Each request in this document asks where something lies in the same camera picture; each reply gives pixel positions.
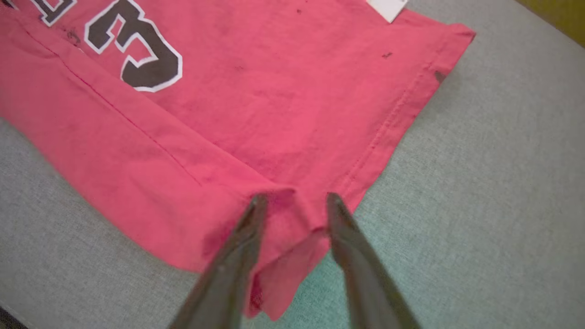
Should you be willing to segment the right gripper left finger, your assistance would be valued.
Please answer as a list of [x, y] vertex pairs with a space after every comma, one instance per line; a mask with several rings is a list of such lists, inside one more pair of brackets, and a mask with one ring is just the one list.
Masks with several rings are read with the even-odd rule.
[[255, 195], [207, 265], [170, 329], [239, 329], [249, 279], [261, 251], [267, 196]]

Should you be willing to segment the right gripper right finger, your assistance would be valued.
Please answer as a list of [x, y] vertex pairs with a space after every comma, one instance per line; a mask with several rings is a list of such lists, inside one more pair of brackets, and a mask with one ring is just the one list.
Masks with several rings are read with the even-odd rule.
[[343, 271], [351, 329], [418, 329], [386, 267], [339, 194], [327, 195], [328, 233]]

